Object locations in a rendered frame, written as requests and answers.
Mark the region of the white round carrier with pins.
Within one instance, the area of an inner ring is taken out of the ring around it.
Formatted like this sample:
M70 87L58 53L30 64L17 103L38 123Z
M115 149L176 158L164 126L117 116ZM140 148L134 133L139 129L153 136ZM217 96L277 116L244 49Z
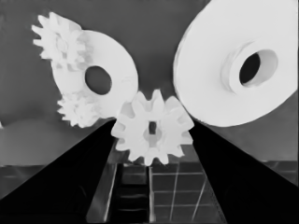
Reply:
M85 92L101 106L99 118L117 117L123 104L132 101L138 89L138 73L130 53L112 37L93 31L83 31L81 40L86 44L85 62L78 70L55 68L52 73L56 85L64 94ZM104 69L111 78L110 90L101 95L87 87L86 72L92 67Z

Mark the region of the large thick white disc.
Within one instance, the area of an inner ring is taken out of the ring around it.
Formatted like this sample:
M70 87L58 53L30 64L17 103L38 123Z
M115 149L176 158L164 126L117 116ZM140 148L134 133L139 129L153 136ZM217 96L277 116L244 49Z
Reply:
M298 39L297 0L211 0L178 45L179 100L218 127L272 112L297 91Z

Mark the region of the small white toothed gear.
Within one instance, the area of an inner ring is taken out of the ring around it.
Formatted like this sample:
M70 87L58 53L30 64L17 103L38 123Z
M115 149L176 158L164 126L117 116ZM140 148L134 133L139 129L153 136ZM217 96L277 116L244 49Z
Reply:
M57 112L62 115L62 120L68 121L72 127L79 128L93 126L101 111L101 106L95 98L85 92L64 94L57 105L60 107Z

